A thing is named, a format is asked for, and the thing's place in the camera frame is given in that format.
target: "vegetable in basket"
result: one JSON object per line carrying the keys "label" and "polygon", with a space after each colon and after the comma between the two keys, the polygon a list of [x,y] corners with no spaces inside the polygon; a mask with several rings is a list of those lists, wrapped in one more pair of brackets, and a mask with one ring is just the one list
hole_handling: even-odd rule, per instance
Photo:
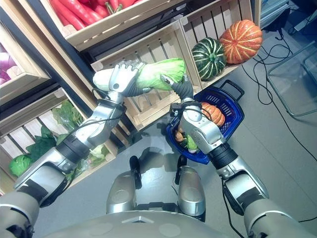
{"label": "vegetable in basket", "polygon": [[[214,122],[217,126],[221,127],[224,124],[225,116],[222,114],[219,108],[205,102],[202,102],[202,108],[209,112],[210,115],[206,111],[202,110],[203,114],[206,115],[206,117]],[[198,148],[193,138],[190,135],[186,135],[180,126],[178,126],[178,129],[174,132],[174,134],[175,140],[182,147],[187,148],[188,152],[192,154],[197,152]]]}
{"label": "vegetable in basket", "polygon": [[[93,78],[94,84],[104,91],[109,91],[109,81],[113,68],[98,71]],[[161,81],[160,75],[165,74],[174,82],[180,82],[185,73],[185,62],[181,58],[172,58],[162,60],[156,63],[150,63],[140,69],[136,85],[139,88],[153,87],[160,90],[172,90],[171,87]]]}

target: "gray floor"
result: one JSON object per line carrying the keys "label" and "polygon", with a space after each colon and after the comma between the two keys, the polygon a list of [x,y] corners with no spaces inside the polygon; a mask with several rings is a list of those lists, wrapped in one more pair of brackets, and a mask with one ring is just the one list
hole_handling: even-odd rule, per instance
{"label": "gray floor", "polygon": [[[280,43],[275,33],[265,35],[264,46]],[[303,42],[287,37],[296,51]],[[244,64],[252,71],[254,61]],[[259,80],[265,82],[261,66],[257,68]],[[225,79],[239,84],[245,95],[240,105],[245,119],[237,128],[229,143],[254,169],[267,186],[272,200],[284,207],[295,219],[307,219],[317,215],[317,162],[295,141],[273,105],[264,106],[257,98],[257,85],[239,67]],[[298,139],[317,155],[317,114],[291,118],[274,94],[274,100],[282,111]],[[176,202],[171,188],[179,154],[165,140],[164,127],[168,116],[145,129],[143,139],[123,151],[107,166],[95,172],[69,189],[50,207],[41,209],[35,226],[35,236],[42,237],[69,225],[105,214],[107,194],[115,177],[128,170],[128,159],[132,155],[141,157],[143,187],[137,191],[138,203],[153,201]],[[228,224],[228,217],[221,196],[220,179],[213,166],[190,162],[200,174],[207,198],[206,223],[231,237],[237,237]],[[233,214],[233,224],[244,235],[243,218]],[[317,235],[317,221],[303,223]]]}

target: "wooden crate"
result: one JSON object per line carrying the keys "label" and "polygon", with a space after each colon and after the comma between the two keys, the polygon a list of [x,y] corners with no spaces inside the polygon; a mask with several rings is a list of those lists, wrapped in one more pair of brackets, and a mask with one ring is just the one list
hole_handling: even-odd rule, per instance
{"label": "wooden crate", "polygon": [[[14,157],[27,153],[26,147],[34,144],[35,135],[41,135],[43,124],[53,133],[67,133],[62,125],[56,123],[51,111],[66,99],[69,99],[68,96],[60,88],[0,121],[0,193],[13,190],[12,186],[16,176],[10,173],[9,163]],[[110,152],[106,155],[106,160],[99,166],[83,172],[74,180],[73,184],[81,181],[115,158],[117,154],[115,144],[108,140],[105,146]]]}
{"label": "wooden crate", "polygon": [[0,24],[0,42],[14,60],[16,66],[7,70],[11,78],[0,85],[0,105],[45,82],[49,77],[21,48],[7,29]]}
{"label": "wooden crate", "polygon": [[[140,60],[146,63],[180,57],[185,60],[186,72],[194,92],[201,91],[197,70],[185,42],[179,21],[148,35],[147,37],[92,64],[95,71],[112,68],[122,60]],[[169,105],[179,100],[174,92],[152,90],[137,97],[125,98],[127,116],[140,130],[169,111]]]}
{"label": "wooden crate", "polygon": [[143,0],[79,31],[72,25],[63,26],[48,0],[41,0],[41,3],[65,39],[78,51],[82,51],[181,1],[182,0]]}
{"label": "wooden crate", "polygon": [[[188,47],[192,49],[205,37],[219,39],[234,22],[244,19],[252,20],[250,0],[216,0],[180,18],[180,22]],[[209,82],[201,82],[202,88],[215,83],[238,66],[226,66],[221,75]]]}

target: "red chili pepper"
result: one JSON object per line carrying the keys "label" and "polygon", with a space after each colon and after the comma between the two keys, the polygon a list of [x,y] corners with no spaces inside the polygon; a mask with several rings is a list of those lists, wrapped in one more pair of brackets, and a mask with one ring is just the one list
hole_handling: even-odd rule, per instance
{"label": "red chili pepper", "polygon": [[88,25],[96,22],[78,0],[61,0],[61,3]]}
{"label": "red chili pepper", "polygon": [[133,5],[133,3],[135,2],[135,0],[118,0],[119,4],[122,4],[123,9]]}
{"label": "red chili pepper", "polygon": [[98,13],[101,17],[105,18],[106,16],[109,16],[109,13],[108,13],[106,7],[99,5],[97,3],[97,1],[92,0],[91,5],[92,5],[91,6],[92,10],[94,10],[96,13]]}
{"label": "red chili pepper", "polygon": [[95,20],[95,22],[102,20],[102,17],[98,13],[93,11],[91,8],[89,8],[88,6],[84,4],[82,6],[88,12],[88,14],[91,15],[91,17]]}
{"label": "red chili pepper", "polygon": [[76,30],[83,29],[85,24],[67,7],[65,7],[59,0],[50,0],[50,3],[55,12],[61,14]]}
{"label": "red chili pepper", "polygon": [[104,6],[108,0],[97,0],[97,3],[101,6]]}
{"label": "red chili pepper", "polygon": [[69,25],[69,21],[65,17],[63,17],[62,14],[60,14],[58,11],[56,12],[56,15],[59,17],[60,21],[62,22],[63,26]]}
{"label": "red chili pepper", "polygon": [[119,1],[118,0],[109,0],[110,5],[114,10],[116,10],[119,7]]}

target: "black cable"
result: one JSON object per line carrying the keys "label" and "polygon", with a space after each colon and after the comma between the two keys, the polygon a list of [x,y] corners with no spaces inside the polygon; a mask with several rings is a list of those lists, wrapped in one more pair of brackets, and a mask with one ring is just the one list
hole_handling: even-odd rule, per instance
{"label": "black cable", "polygon": [[121,119],[121,116],[116,117],[116,118],[108,118],[108,119],[97,120],[97,121],[93,121],[93,122],[90,122],[90,123],[86,123],[86,124],[83,124],[83,125],[75,128],[75,129],[73,129],[69,134],[74,133],[75,131],[79,130],[80,128],[83,128],[83,127],[88,126],[88,125],[92,125],[92,124],[96,124],[96,123],[100,123],[100,122],[108,121],[108,120],[117,120],[117,119]]}
{"label": "black cable", "polygon": [[205,111],[208,114],[209,120],[212,120],[210,112],[208,112],[205,108],[202,108],[202,110]]}
{"label": "black cable", "polygon": [[[286,48],[289,48],[289,45],[287,44],[287,42],[285,41],[285,39],[284,39],[284,42],[285,42],[286,45],[287,45]],[[257,61],[257,62],[256,62],[256,64],[255,64],[254,67],[253,67],[253,73],[254,73],[254,76],[255,76],[255,78],[256,78],[255,80],[248,74],[248,72],[244,69],[243,65],[242,65],[242,68],[243,68],[244,72],[246,73],[246,75],[247,75],[252,81],[254,81],[254,82],[258,85],[258,100],[259,100],[259,102],[262,103],[262,104],[264,104],[264,105],[269,105],[269,104],[273,103],[273,105],[275,106],[276,110],[278,111],[278,113],[279,113],[280,116],[282,117],[282,119],[283,119],[283,121],[284,121],[284,123],[285,123],[287,129],[290,131],[290,133],[292,134],[292,136],[293,136],[293,137],[295,138],[295,140],[301,145],[301,147],[302,147],[303,149],[305,149],[305,150],[314,158],[314,160],[317,162],[317,158],[299,141],[299,139],[298,139],[298,138],[296,137],[296,135],[293,133],[293,131],[292,131],[291,128],[289,127],[288,123],[286,122],[284,116],[282,115],[281,111],[279,110],[279,108],[278,108],[277,105],[275,104],[275,102],[274,102],[274,100],[273,100],[273,97],[272,97],[272,93],[271,93],[270,90],[267,88],[268,79],[265,78],[265,86],[264,86],[263,84],[261,84],[261,83],[258,81],[257,75],[256,75],[256,73],[255,73],[255,67],[256,67],[256,65],[257,65],[258,63],[261,63],[262,65],[264,65],[265,75],[267,75],[267,68],[266,68],[266,66],[268,65],[268,63],[265,63],[264,60],[267,59],[268,57],[273,57],[273,56],[270,54],[272,48],[270,49],[269,53],[264,49],[265,53],[267,54],[267,57],[264,58],[264,59],[263,59],[260,55],[257,55],[257,56],[260,58],[260,61],[255,60],[255,61]],[[263,87],[264,89],[266,89],[266,93],[267,93],[268,97],[270,98],[270,103],[263,103],[263,102],[261,101],[261,99],[260,99],[260,97],[259,97],[260,86]],[[311,218],[311,219],[307,219],[307,220],[301,220],[301,221],[299,221],[299,222],[307,222],[307,221],[312,221],[312,220],[315,220],[315,219],[317,219],[317,217],[314,217],[314,218]]]}
{"label": "black cable", "polygon": [[62,191],[60,194],[64,193],[64,192],[69,188],[69,186],[71,185],[71,183],[74,181],[75,177],[76,177],[76,169],[74,169],[74,172],[73,172],[73,174],[71,175],[71,179],[70,179],[68,185],[63,189],[63,191]]}
{"label": "black cable", "polygon": [[[265,69],[265,74],[267,75],[267,68],[266,65],[264,64],[264,69]],[[277,105],[275,104],[275,102],[272,99],[272,103],[274,104],[275,108],[277,109],[278,113],[281,115],[286,127],[288,128],[288,130],[290,131],[290,133],[292,134],[292,136],[295,138],[295,140],[303,147],[303,149],[305,149],[307,151],[307,153],[309,153],[317,162],[317,158],[299,141],[299,139],[297,139],[296,135],[293,133],[293,131],[291,130],[291,128],[289,127],[289,125],[287,124],[285,118],[283,117],[281,111],[279,110],[279,108],[277,107]]]}
{"label": "black cable", "polygon": [[312,220],[315,220],[317,219],[317,217],[314,217],[314,218],[311,218],[311,219],[307,219],[307,220],[301,220],[299,222],[309,222],[309,221],[312,221]]}
{"label": "black cable", "polygon": [[194,112],[200,113],[201,115],[203,115],[204,117],[206,117],[209,120],[209,118],[203,112],[201,112],[199,110],[196,110],[196,109],[193,109],[193,108],[185,108],[183,111],[194,111]]}
{"label": "black cable", "polygon": [[[85,126],[87,126],[87,125],[96,124],[96,123],[100,123],[100,122],[108,121],[108,120],[117,120],[117,119],[120,119],[120,118],[121,118],[121,117],[109,118],[109,119],[97,120],[97,121],[93,121],[93,122],[90,122],[90,123],[87,123],[87,124],[83,124],[83,125],[77,127],[76,129],[73,129],[69,134],[71,134],[71,133],[77,131],[78,129],[83,128],[83,127],[85,127]],[[72,174],[72,176],[71,176],[71,179],[70,179],[68,185],[63,189],[63,191],[62,191],[60,194],[62,194],[63,192],[65,192],[65,191],[69,188],[69,186],[70,186],[70,185],[72,184],[72,182],[74,181],[75,176],[76,176],[76,169],[74,170],[74,172],[73,172],[73,174]]]}
{"label": "black cable", "polygon": [[231,228],[235,231],[235,233],[236,233],[239,237],[244,238],[244,236],[241,235],[240,232],[238,232],[238,230],[233,226],[233,224],[232,224],[232,222],[231,222],[230,211],[229,211],[229,207],[228,207],[226,198],[225,198],[225,196],[224,196],[224,188],[223,188],[223,186],[224,186],[224,182],[223,182],[223,180],[221,180],[222,197],[223,197],[224,205],[226,206],[226,209],[227,209],[229,224],[230,224]]}

